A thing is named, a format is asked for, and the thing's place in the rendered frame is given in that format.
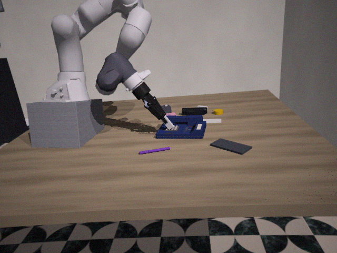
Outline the dark blue telephone handset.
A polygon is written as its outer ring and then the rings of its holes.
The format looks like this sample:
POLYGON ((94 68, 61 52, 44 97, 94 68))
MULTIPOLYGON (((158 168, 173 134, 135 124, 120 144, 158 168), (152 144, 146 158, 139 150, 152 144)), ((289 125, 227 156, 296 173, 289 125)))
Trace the dark blue telephone handset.
POLYGON ((202 115, 187 115, 187 116, 166 115, 166 116, 172 123, 174 122, 196 123, 202 122, 203 120, 202 115))

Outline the yellow short cylinder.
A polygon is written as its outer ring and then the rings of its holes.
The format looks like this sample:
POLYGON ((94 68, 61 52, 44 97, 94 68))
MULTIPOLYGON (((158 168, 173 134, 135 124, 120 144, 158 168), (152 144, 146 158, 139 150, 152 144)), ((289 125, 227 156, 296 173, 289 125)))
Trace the yellow short cylinder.
POLYGON ((215 115, 221 115, 221 114, 223 114, 223 110, 222 109, 215 109, 214 114, 215 115))

